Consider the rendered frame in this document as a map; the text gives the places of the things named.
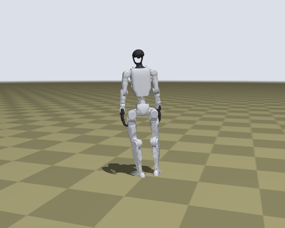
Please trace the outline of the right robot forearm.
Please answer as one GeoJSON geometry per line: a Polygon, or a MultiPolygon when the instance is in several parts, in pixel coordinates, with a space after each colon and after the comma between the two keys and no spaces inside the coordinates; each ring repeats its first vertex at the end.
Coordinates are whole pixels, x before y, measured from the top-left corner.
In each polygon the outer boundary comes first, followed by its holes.
{"type": "Polygon", "coordinates": [[[154,94],[154,100],[155,100],[155,108],[158,109],[158,107],[161,106],[160,91],[154,94]]]}

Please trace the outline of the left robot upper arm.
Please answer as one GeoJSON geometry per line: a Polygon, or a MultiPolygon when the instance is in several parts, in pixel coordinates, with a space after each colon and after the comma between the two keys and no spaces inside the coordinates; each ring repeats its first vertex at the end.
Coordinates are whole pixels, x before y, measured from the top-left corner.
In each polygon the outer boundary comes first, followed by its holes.
{"type": "Polygon", "coordinates": [[[131,76],[131,70],[126,70],[122,74],[122,90],[123,90],[123,95],[128,94],[128,78],[131,76]]]}

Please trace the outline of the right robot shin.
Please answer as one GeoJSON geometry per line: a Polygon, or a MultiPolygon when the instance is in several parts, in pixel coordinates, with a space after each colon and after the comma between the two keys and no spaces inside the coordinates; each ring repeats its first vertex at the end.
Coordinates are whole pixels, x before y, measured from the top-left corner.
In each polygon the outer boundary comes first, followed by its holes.
{"type": "Polygon", "coordinates": [[[159,171],[160,144],[159,138],[156,138],[156,146],[152,147],[152,157],[154,160],[154,168],[159,171]]]}

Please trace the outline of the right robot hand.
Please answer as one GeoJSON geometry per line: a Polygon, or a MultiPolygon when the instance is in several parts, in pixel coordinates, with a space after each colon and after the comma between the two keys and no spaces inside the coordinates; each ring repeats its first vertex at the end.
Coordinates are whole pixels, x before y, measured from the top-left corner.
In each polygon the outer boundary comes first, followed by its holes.
{"type": "Polygon", "coordinates": [[[158,111],[158,119],[159,119],[159,122],[161,121],[161,106],[158,107],[157,111],[158,111]]]}

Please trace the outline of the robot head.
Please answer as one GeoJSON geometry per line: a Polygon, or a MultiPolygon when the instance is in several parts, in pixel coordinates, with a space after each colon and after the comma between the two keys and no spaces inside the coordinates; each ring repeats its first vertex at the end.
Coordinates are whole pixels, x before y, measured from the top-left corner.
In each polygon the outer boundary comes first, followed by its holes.
{"type": "Polygon", "coordinates": [[[134,63],[136,64],[136,68],[145,68],[145,67],[142,65],[142,60],[143,60],[143,56],[144,56],[144,52],[143,52],[142,50],[140,50],[140,49],[135,50],[135,51],[133,52],[132,56],[133,56],[133,61],[134,61],[134,63]],[[142,58],[141,61],[140,61],[140,63],[136,63],[136,62],[135,62],[135,60],[134,60],[135,57],[136,57],[136,58],[142,58]]]}

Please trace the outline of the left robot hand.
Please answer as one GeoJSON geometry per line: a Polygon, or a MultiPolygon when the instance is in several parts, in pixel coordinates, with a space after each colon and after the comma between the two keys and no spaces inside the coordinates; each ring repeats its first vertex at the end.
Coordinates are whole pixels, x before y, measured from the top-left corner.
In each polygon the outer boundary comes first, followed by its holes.
{"type": "Polygon", "coordinates": [[[121,109],[121,112],[120,112],[121,120],[122,120],[122,122],[123,122],[123,125],[127,127],[128,125],[125,124],[125,121],[124,121],[124,114],[125,114],[125,112],[124,112],[124,109],[122,108],[122,109],[121,109]]]}

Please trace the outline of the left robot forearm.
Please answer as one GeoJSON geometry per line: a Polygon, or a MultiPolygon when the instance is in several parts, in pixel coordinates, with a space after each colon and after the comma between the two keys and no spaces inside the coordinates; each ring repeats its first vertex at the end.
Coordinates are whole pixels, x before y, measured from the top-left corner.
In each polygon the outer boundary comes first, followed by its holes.
{"type": "Polygon", "coordinates": [[[123,108],[125,111],[125,104],[126,104],[126,97],[123,96],[123,90],[120,90],[120,109],[119,112],[121,112],[121,109],[123,108]]]}

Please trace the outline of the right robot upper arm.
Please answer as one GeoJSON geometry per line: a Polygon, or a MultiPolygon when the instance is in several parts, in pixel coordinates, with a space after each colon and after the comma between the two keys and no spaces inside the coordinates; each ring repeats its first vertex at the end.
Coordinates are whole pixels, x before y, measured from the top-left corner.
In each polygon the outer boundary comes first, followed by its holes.
{"type": "Polygon", "coordinates": [[[150,68],[150,71],[151,71],[151,79],[152,79],[152,84],[153,84],[153,87],[152,87],[152,92],[153,93],[158,93],[159,92],[159,88],[158,88],[158,77],[157,77],[157,70],[156,69],[152,69],[150,68]]]}

